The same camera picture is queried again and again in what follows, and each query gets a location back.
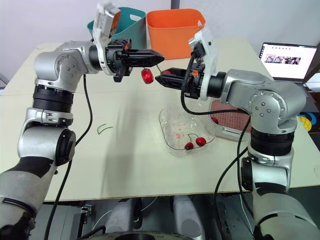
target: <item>orange plastic bin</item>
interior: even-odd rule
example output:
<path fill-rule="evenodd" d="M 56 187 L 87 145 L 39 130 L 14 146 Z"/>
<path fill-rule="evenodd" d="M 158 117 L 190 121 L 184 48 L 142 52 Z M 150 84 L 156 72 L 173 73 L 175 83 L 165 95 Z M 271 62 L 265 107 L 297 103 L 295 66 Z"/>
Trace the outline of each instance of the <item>orange plastic bin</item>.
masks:
<path fill-rule="evenodd" d="M 146 20 L 151 47 L 165 59 L 189 58 L 188 41 L 206 24 L 201 12 L 195 9 L 151 11 Z"/>

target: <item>red cherry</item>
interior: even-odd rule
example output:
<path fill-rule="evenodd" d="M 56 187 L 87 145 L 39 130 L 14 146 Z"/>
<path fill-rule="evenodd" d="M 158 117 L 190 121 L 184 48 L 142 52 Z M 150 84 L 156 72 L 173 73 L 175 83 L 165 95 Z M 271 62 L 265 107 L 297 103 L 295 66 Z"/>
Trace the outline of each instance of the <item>red cherry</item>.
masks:
<path fill-rule="evenodd" d="M 188 142 L 186 145 L 184 145 L 185 150 L 190 150 L 194 148 L 194 144 L 192 142 Z"/>
<path fill-rule="evenodd" d="M 141 77 L 145 84 L 150 84 L 154 81 L 154 76 L 149 68 L 144 68 L 141 71 Z"/>
<path fill-rule="evenodd" d="M 207 141 L 205 140 L 204 137 L 197 137 L 195 140 L 195 143 L 198 144 L 200 147 L 202 147 L 207 143 Z"/>
<path fill-rule="evenodd" d="M 171 74 L 171 72 L 169 70 L 164 70 L 162 74 Z"/>
<path fill-rule="evenodd" d="M 216 119 L 214 116 L 213 116 L 213 117 L 211 117 L 211 120 L 212 120 L 214 123 L 219 124 L 218 119 Z"/>

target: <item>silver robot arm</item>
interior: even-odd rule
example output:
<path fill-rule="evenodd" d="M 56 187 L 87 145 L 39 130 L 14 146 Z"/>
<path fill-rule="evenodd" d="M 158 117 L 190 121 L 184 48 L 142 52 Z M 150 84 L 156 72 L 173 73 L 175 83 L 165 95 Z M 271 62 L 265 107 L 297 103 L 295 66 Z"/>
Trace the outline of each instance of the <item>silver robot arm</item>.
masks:
<path fill-rule="evenodd" d="M 242 186 L 253 192 L 255 239 L 320 239 L 320 231 L 304 207 L 287 195 L 296 116 L 306 104 L 303 91 L 294 83 L 276 82 L 253 71 L 216 72 L 217 52 L 207 26 L 189 44 L 197 61 L 190 72 L 170 68 L 155 79 L 167 88 L 180 90 L 189 74 L 185 97 L 219 98 L 250 114 L 251 140 L 248 157 L 242 159 L 241 178 Z"/>
<path fill-rule="evenodd" d="M 115 82 L 133 67 L 152 67 L 164 57 L 152 50 L 131 49 L 130 39 L 109 38 L 120 10 L 99 3 L 91 41 L 70 41 L 44 52 L 34 62 L 33 105 L 26 111 L 18 141 L 19 163 L 0 174 L 0 238 L 27 239 L 57 167 L 72 160 L 76 134 L 71 108 L 81 77 L 103 70 Z"/>

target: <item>table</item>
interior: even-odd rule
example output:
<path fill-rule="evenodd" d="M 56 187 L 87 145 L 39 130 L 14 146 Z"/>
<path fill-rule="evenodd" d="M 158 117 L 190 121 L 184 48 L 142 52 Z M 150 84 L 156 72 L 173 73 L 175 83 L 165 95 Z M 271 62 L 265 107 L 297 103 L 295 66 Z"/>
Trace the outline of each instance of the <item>table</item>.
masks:
<path fill-rule="evenodd" d="M 17 142 L 26 108 L 32 105 L 35 57 L 54 50 L 59 44 L 41 44 L 27 58 L 0 96 L 0 172 L 18 162 Z M 242 38 L 216 40 L 217 69 L 242 69 L 269 78 L 250 44 Z M 160 69 L 186 68 L 188 59 L 166 60 Z M 154 75 L 159 71 L 151 68 Z M 122 83 L 102 72 L 87 75 L 93 111 L 91 130 L 76 147 L 72 168 L 61 195 L 62 201 L 212 193 L 226 166 L 236 157 L 235 141 L 216 137 L 197 155 L 175 157 L 164 143 L 158 115 L 167 107 L 180 106 L 180 91 L 157 82 L 143 83 L 141 68 L 134 69 Z M 70 127 L 79 137 L 89 122 L 82 82 L 74 95 Z M 97 134 L 101 124 L 113 126 Z M 320 152 L 298 122 L 293 142 L 292 187 L 320 184 Z M 46 201 L 53 201 L 67 165 L 58 168 Z M 220 192 L 237 192 L 237 171 L 233 167 L 221 183 Z"/>

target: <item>teal basket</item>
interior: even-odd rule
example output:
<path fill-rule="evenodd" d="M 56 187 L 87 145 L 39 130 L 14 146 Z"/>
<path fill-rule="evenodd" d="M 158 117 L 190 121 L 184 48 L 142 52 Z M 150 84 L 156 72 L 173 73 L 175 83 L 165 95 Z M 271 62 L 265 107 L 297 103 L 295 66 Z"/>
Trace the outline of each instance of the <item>teal basket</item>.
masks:
<path fill-rule="evenodd" d="M 120 20 L 115 34 L 111 39 L 131 39 L 132 49 L 147 48 L 146 13 L 131 7 L 119 7 Z M 92 36 L 94 21 L 87 28 Z"/>

